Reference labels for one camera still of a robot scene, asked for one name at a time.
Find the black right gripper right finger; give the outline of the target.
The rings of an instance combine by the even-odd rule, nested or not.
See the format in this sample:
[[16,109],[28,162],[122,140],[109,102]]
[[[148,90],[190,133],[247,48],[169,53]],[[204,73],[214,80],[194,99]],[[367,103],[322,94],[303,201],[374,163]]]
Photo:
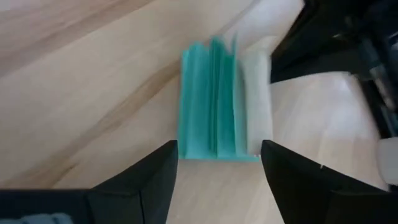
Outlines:
[[397,223],[388,192],[264,140],[261,161],[284,223]]

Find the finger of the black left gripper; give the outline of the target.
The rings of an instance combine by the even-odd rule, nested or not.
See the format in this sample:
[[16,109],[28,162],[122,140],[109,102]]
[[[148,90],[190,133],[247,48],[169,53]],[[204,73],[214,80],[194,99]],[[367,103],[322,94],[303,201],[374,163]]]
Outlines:
[[271,82],[314,73],[365,75],[359,51],[362,0],[306,0],[288,34],[272,53]]

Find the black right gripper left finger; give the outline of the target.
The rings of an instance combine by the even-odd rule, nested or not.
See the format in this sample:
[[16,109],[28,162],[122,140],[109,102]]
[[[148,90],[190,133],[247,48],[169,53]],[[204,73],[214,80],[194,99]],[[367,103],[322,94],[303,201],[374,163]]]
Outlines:
[[177,141],[90,189],[2,189],[1,223],[165,223]]

